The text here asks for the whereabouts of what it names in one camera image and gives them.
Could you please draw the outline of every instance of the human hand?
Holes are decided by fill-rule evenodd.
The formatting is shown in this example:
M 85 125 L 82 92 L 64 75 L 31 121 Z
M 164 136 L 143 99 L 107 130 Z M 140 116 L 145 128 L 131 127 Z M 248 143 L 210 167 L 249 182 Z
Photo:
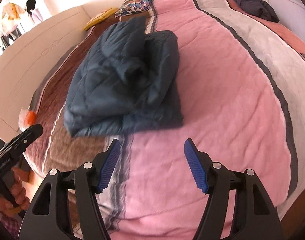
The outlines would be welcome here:
M 22 186 L 19 175 L 14 171 L 15 183 L 12 185 L 10 192 L 14 196 L 16 203 L 21 207 L 22 210 L 27 210 L 30 204 L 30 200 L 26 197 L 26 189 Z M 6 200 L 0 195 L 0 211 L 8 217 L 14 217 L 13 205 L 10 201 Z

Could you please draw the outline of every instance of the folded jacket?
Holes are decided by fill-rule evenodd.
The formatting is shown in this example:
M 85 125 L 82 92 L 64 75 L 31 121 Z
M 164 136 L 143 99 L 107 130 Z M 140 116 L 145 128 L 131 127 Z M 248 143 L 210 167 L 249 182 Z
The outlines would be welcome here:
M 127 134 L 182 126 L 175 83 L 177 37 L 145 35 L 145 17 L 108 28 L 76 71 L 66 99 L 72 136 Z
M 274 9 L 263 0 L 234 0 L 246 13 L 270 22 L 279 22 Z

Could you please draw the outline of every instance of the blue gripper pad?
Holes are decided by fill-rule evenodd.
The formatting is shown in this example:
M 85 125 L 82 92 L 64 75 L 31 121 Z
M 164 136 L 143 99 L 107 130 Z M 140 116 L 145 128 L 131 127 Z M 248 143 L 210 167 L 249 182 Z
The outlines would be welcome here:
M 191 145 L 188 139 L 185 141 L 184 148 L 185 156 L 192 172 L 193 178 L 195 179 L 196 185 L 202 190 L 202 193 L 206 194 L 209 189 L 209 185 L 207 183 L 207 175 L 200 163 L 200 160 L 197 156 L 197 153 L 195 152 L 194 147 Z
M 98 183 L 98 189 L 100 190 L 100 192 L 102 192 L 105 188 L 108 187 L 113 170 L 115 169 L 118 158 L 120 156 L 120 142 L 117 139 L 114 140 L 116 141 L 112 142 L 113 146 L 111 150 L 108 149 L 108 151 L 110 150 L 110 153 L 100 171 L 100 181 Z

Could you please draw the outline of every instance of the plaid sleeve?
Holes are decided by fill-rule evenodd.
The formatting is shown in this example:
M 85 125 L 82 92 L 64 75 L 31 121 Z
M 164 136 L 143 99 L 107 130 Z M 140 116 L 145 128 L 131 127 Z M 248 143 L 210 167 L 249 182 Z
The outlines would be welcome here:
M 8 232 L 15 238 L 18 238 L 19 233 L 19 222 L 14 219 L 7 217 L 5 214 L 3 214 L 0 211 L 0 221 L 5 226 L 5 228 L 8 230 Z

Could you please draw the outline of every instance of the cartoon print pillow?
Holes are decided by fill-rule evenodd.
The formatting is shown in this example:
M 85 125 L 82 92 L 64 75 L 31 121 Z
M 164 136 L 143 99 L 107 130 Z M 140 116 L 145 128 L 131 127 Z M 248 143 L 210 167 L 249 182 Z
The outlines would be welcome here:
M 154 0 L 126 0 L 115 13 L 115 17 L 148 11 Z

